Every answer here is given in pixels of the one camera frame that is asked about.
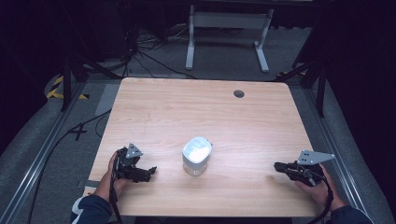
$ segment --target white metal desk frame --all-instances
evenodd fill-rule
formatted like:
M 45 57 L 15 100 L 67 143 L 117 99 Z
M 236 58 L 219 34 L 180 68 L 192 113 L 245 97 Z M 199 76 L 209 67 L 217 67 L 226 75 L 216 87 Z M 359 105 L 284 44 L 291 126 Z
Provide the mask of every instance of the white metal desk frame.
M 190 39 L 187 50 L 186 69 L 191 70 L 194 60 L 194 28 L 195 27 L 224 27 L 242 29 L 261 29 L 262 36 L 254 46 L 259 58 L 260 66 L 264 73 L 269 72 L 262 46 L 268 33 L 274 10 L 268 10 L 267 14 L 242 14 L 242 13 L 217 13 L 217 12 L 195 12 L 194 6 L 190 8 Z

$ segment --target white container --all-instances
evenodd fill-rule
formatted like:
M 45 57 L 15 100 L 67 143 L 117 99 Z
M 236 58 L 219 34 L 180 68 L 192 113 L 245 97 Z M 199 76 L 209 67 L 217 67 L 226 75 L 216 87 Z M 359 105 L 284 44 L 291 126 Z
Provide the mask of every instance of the white container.
M 207 167 L 212 144 L 203 137 L 195 137 L 183 148 L 183 168 L 189 175 L 201 175 Z

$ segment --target yellow and black hazard tape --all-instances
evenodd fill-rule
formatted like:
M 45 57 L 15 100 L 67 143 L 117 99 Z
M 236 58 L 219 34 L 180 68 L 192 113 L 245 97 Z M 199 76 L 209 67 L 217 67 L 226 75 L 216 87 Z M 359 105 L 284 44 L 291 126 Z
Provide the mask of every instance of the yellow and black hazard tape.
M 56 92 L 56 90 L 61 85 L 63 80 L 64 80 L 64 76 L 62 76 L 62 75 L 59 75 L 58 78 L 56 78 L 55 82 L 53 83 L 52 87 L 49 90 L 49 93 L 47 94 L 47 98 L 60 98 L 60 99 L 64 98 L 64 95 L 62 93 Z M 88 99 L 90 99 L 90 95 L 89 94 L 81 94 L 78 97 L 78 99 L 88 100 Z

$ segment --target floor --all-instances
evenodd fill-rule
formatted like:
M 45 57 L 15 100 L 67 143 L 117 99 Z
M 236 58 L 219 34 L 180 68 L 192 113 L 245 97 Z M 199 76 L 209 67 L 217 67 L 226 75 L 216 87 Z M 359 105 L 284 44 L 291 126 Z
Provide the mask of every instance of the floor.
M 188 35 L 183 25 L 175 27 L 170 43 L 154 45 L 142 36 L 139 46 L 144 54 L 136 54 L 127 69 L 113 72 L 128 77 L 165 77 L 217 80 L 268 81 L 280 72 L 291 70 L 310 29 L 270 29 L 264 44 L 264 52 L 270 72 L 264 74 L 259 66 L 252 43 L 260 34 L 249 30 L 204 29 L 196 36 L 193 69 L 186 71 L 185 60 Z M 117 64 L 108 60 L 103 66 Z M 44 90 L 47 94 L 58 74 Z M 394 223 L 385 196 L 372 177 L 359 153 L 345 123 L 341 109 L 327 84 L 324 114 L 321 119 L 313 106 L 316 87 L 303 90 L 294 77 L 287 81 L 297 105 L 313 149 L 334 153 L 335 162 L 326 164 L 336 182 L 336 187 L 346 202 L 358 207 L 374 223 Z M 74 200 L 81 196 L 85 181 L 106 127 L 108 115 L 97 117 L 111 107 L 119 80 L 102 74 L 91 73 L 86 83 L 73 82 L 74 101 L 60 112 L 63 100 L 49 98 L 15 137 L 0 158 L 0 210 L 1 223 L 27 223 L 34 208 L 31 223 L 67 223 Z M 84 94 L 88 99 L 79 99 Z M 68 130 L 84 124 L 77 139 Z M 44 169 L 35 198 L 39 172 Z M 125 223 L 133 223 L 133 217 L 124 217 Z M 306 223 L 312 217 L 294 217 L 293 223 Z

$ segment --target person's right hand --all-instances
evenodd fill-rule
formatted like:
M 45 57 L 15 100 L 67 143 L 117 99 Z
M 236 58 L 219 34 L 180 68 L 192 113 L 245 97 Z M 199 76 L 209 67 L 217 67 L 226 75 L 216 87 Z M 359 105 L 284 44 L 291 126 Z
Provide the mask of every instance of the person's right hand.
M 341 200 L 339 197 L 336 189 L 334 182 L 332 181 L 332 177 L 329 175 L 327 170 L 320 165 L 320 167 L 323 170 L 323 174 L 326 176 L 327 181 L 329 182 L 330 188 L 332 189 L 332 195 L 334 199 L 332 200 L 332 206 L 330 207 L 330 211 L 334 211 L 337 208 L 340 208 L 342 206 L 345 206 L 346 204 Z M 327 196 L 328 196 L 328 191 L 327 191 L 327 186 L 326 184 L 322 181 L 320 184 L 314 186 L 314 187 L 309 187 L 303 182 L 300 181 L 295 181 L 294 184 L 301 189 L 303 192 L 311 195 L 311 197 L 321 206 L 326 206 L 327 202 Z

